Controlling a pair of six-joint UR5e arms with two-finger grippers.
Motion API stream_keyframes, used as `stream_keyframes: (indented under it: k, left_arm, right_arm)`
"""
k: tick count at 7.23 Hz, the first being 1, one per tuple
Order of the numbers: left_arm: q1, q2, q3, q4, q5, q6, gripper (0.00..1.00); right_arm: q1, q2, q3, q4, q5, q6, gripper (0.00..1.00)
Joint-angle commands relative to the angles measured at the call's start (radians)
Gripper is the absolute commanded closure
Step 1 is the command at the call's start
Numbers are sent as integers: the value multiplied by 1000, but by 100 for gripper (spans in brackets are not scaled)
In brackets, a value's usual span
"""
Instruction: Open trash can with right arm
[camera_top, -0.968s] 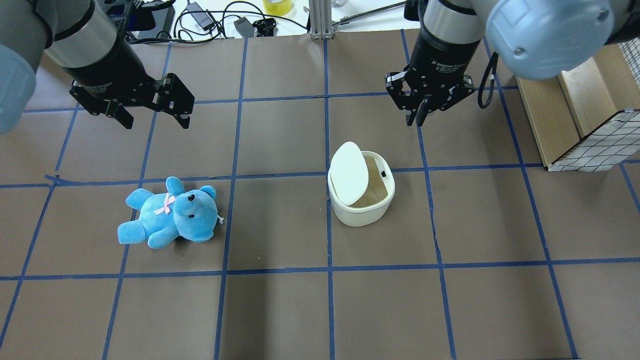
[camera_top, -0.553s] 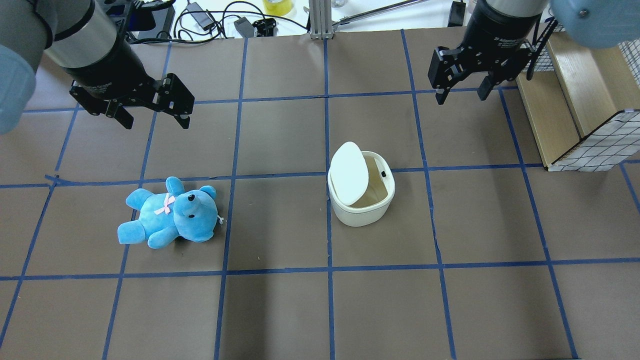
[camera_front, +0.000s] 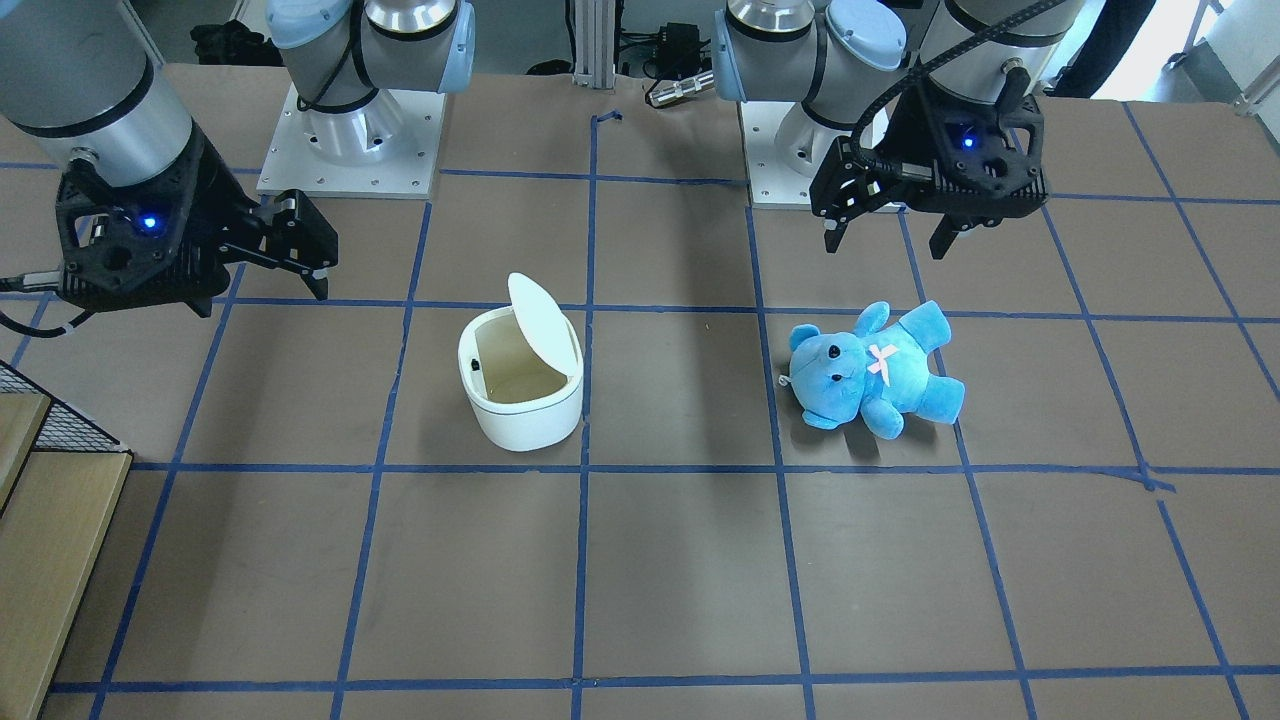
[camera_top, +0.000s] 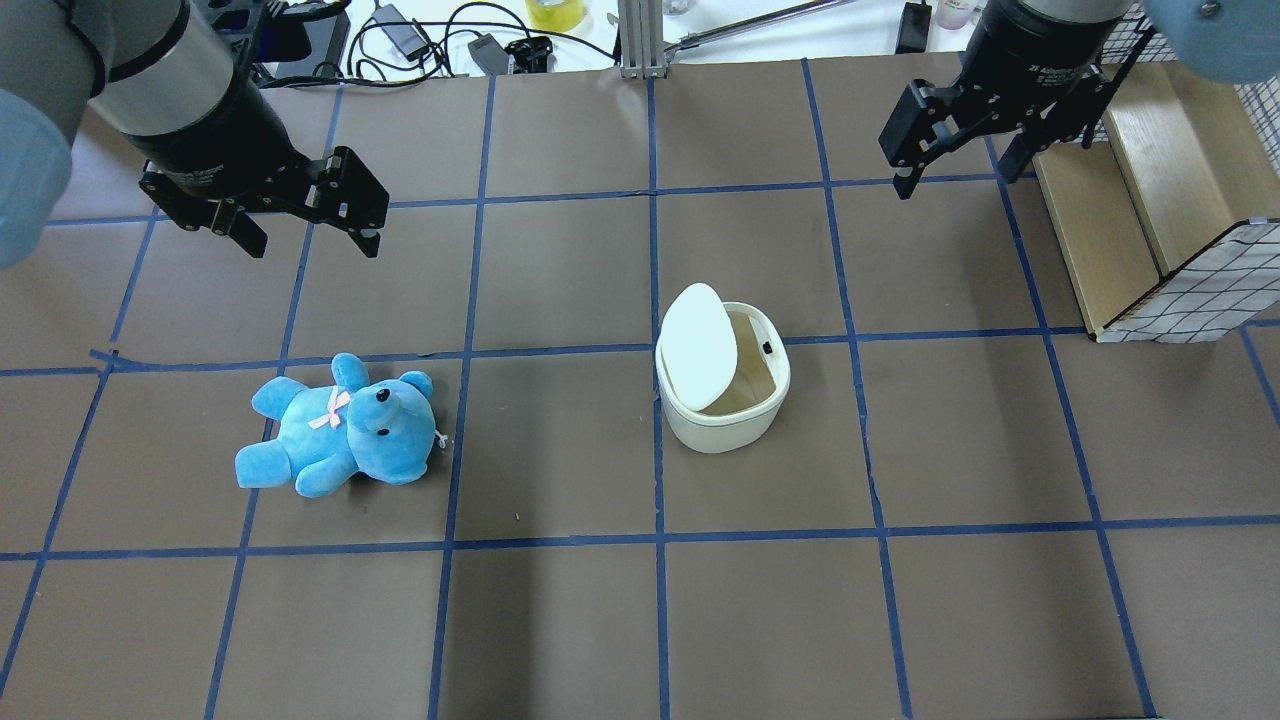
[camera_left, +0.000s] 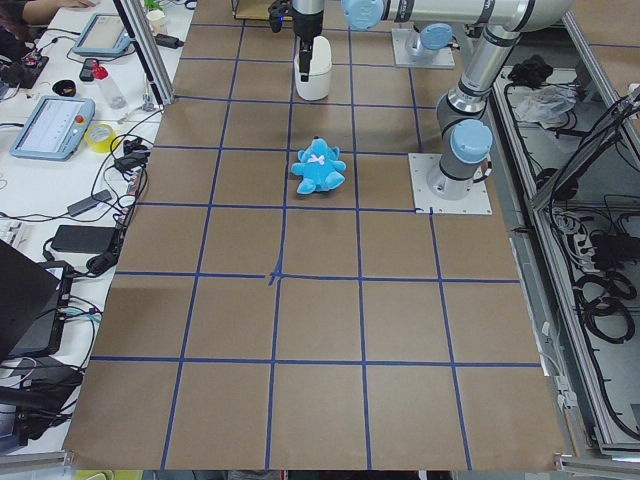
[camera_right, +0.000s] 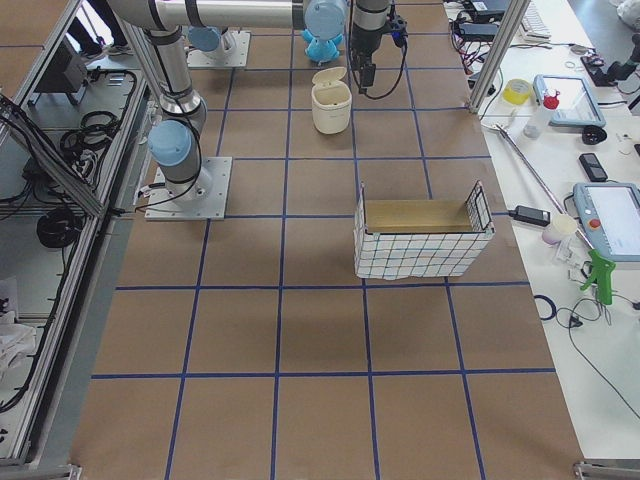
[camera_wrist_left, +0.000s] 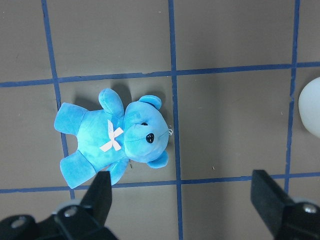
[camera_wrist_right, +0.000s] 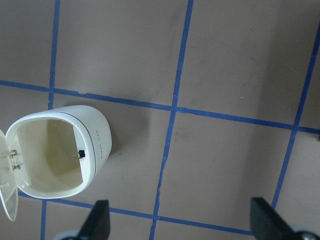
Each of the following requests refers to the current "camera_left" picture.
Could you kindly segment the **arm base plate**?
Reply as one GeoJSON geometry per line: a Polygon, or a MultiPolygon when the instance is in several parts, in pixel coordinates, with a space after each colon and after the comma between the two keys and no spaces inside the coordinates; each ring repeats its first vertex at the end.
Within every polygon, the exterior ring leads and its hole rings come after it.
{"type": "Polygon", "coordinates": [[[441,172],[440,158],[434,153],[408,155],[414,210],[420,214],[491,215],[481,167],[471,179],[452,180],[441,172]]]}
{"type": "Polygon", "coordinates": [[[452,28],[445,23],[427,25],[421,30],[393,29],[395,65],[404,68],[453,69],[452,39],[452,28]]]}

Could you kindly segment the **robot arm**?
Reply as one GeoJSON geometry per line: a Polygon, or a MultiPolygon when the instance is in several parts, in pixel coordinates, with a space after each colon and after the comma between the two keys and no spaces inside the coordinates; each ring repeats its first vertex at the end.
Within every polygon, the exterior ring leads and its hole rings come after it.
{"type": "Polygon", "coordinates": [[[302,82],[309,81],[314,40],[322,33],[324,5],[324,0],[291,1],[293,29],[299,39],[298,65],[302,82]]]}
{"type": "Polygon", "coordinates": [[[524,32],[551,26],[571,9],[568,0],[502,1],[343,1],[349,26],[366,31],[382,21],[396,23],[443,22],[482,25],[457,86],[449,90],[437,107],[441,133],[447,135],[453,120],[480,118],[497,75],[524,32]]]}

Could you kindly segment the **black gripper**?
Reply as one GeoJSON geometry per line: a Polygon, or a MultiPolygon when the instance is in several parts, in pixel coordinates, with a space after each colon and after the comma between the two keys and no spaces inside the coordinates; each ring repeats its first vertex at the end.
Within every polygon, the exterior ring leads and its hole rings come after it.
{"type": "Polygon", "coordinates": [[[313,55],[313,39],[300,39],[299,44],[299,62],[300,64],[300,80],[302,82],[309,81],[309,64],[313,55]]]}

